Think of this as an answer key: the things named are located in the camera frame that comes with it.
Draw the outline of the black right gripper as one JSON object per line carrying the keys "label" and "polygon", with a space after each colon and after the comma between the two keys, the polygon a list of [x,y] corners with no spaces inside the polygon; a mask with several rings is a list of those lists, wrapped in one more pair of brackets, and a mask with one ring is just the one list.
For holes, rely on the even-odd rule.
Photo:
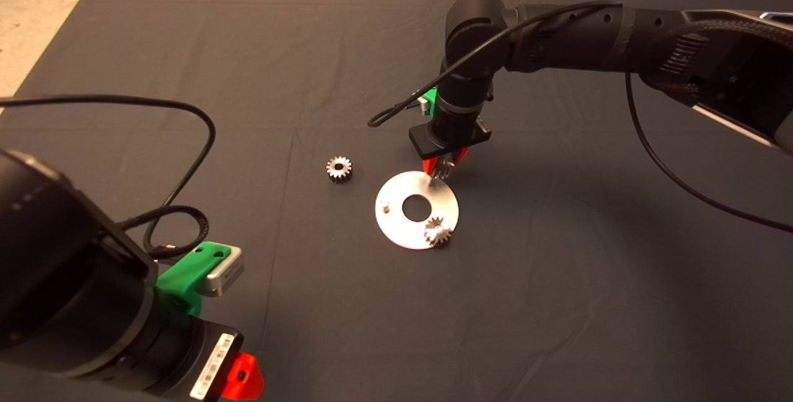
{"label": "black right gripper", "polygon": [[470,146],[486,142],[491,136],[492,130],[479,117],[473,121],[433,120],[408,130],[409,140],[427,175],[433,175],[436,157],[453,153],[453,161],[461,162]]}

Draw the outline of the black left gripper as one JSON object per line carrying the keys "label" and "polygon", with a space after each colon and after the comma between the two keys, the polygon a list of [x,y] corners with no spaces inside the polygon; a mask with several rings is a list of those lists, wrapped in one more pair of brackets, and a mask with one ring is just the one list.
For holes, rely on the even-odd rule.
{"label": "black left gripper", "polygon": [[236,328],[186,314],[151,314],[141,333],[137,382],[143,393],[168,401],[218,401],[220,395],[245,401],[265,390],[255,356],[236,353],[232,361],[244,341]]}

